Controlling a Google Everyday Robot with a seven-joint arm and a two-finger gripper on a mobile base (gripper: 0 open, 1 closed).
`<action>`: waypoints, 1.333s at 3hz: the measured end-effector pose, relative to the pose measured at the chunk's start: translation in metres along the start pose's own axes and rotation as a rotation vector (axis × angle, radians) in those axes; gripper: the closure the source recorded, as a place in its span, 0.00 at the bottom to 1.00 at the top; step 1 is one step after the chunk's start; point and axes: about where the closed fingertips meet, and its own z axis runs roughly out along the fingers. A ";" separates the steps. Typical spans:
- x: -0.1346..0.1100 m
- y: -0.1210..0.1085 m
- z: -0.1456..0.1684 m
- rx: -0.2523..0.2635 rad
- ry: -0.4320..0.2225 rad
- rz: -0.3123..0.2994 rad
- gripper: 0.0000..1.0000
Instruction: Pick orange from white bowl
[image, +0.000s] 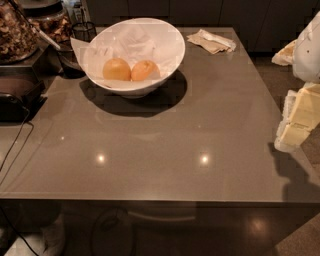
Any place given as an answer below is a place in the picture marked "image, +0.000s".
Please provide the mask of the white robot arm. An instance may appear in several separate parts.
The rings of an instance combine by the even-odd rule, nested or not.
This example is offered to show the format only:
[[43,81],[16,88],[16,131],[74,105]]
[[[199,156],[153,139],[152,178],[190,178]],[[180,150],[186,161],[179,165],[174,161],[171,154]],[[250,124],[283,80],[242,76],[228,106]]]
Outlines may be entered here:
[[320,123],[320,12],[272,62],[291,65],[293,75],[304,82],[298,92],[288,91],[274,142],[277,150],[292,152]]

